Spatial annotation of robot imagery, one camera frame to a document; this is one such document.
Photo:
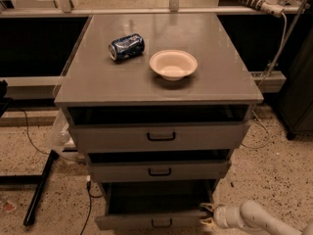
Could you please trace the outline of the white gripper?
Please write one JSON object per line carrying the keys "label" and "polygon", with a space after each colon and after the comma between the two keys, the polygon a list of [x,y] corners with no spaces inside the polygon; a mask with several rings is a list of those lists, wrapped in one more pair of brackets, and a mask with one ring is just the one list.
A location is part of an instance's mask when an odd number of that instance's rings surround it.
{"label": "white gripper", "polygon": [[208,212],[214,212],[213,218],[200,220],[200,223],[205,227],[213,228],[215,226],[214,221],[222,229],[239,227],[241,216],[238,207],[219,205],[214,209],[212,203],[200,203],[200,208]]}

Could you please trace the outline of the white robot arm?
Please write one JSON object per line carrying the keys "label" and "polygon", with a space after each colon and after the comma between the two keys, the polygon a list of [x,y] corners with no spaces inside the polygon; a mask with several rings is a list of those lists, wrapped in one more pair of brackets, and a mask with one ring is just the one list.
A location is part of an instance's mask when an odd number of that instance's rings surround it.
{"label": "white robot arm", "polygon": [[221,229],[236,228],[248,235],[313,235],[313,223],[302,231],[282,222],[255,201],[245,201],[239,206],[215,206],[200,203],[200,207],[212,214],[200,223],[207,227],[217,226]]}

